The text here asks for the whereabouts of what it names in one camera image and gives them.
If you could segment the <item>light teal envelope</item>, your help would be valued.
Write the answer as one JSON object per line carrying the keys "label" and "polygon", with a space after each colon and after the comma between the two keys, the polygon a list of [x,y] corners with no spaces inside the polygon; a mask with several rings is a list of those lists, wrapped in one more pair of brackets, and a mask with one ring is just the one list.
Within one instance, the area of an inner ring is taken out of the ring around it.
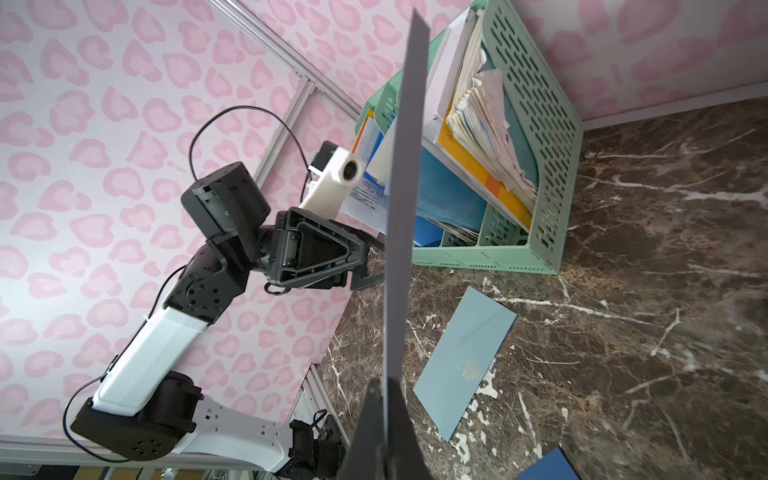
{"label": "light teal envelope", "polygon": [[465,291],[414,386],[442,439],[452,437],[515,320],[480,291]]}

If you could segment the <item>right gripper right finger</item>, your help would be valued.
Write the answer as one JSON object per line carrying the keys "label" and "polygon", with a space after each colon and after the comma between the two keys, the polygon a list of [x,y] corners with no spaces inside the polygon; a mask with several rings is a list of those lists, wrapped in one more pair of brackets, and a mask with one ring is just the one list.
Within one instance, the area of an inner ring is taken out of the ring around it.
{"label": "right gripper right finger", "polygon": [[386,391],[386,478],[430,480],[399,383],[388,378]]}

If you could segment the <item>grey envelope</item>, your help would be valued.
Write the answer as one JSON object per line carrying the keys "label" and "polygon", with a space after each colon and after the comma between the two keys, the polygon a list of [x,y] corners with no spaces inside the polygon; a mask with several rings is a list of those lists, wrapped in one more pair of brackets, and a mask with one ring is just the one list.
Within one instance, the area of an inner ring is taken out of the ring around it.
{"label": "grey envelope", "polygon": [[430,29],[414,11],[396,118],[385,251],[383,377],[402,378]]}

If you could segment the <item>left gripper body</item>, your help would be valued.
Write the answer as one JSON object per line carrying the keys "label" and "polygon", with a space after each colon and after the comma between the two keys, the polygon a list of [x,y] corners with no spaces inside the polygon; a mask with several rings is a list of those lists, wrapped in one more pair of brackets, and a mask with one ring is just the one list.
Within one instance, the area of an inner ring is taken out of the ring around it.
{"label": "left gripper body", "polygon": [[259,229],[259,270],[266,291],[363,290],[384,281],[371,273],[369,254],[384,243],[369,233],[322,219],[302,208],[280,211],[271,226]]}

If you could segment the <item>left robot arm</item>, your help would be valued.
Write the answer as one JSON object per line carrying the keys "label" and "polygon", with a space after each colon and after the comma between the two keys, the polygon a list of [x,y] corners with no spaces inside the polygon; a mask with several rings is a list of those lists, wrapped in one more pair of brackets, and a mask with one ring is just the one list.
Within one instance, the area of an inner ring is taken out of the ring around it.
{"label": "left robot arm", "polygon": [[275,296],[303,288],[362,289],[381,281],[367,271],[376,240],[336,214],[361,181],[362,166],[340,156],[327,164],[308,197],[279,212],[246,167],[235,162],[196,180],[182,195],[204,244],[160,288],[147,318],[106,371],[95,393],[62,428],[76,447],[94,442],[108,463],[149,462],[200,453],[239,460],[286,479],[332,479],[343,462],[341,440],[322,421],[277,423],[207,397],[178,372],[194,341],[242,295],[252,272]]}

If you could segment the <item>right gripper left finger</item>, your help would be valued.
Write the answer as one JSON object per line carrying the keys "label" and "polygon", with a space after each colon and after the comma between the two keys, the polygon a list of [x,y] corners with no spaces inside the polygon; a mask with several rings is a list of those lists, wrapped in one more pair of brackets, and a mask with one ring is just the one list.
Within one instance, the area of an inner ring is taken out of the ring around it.
{"label": "right gripper left finger", "polygon": [[384,477],[384,409],[381,384],[372,379],[353,440],[344,457],[337,478],[340,480],[375,480]]}

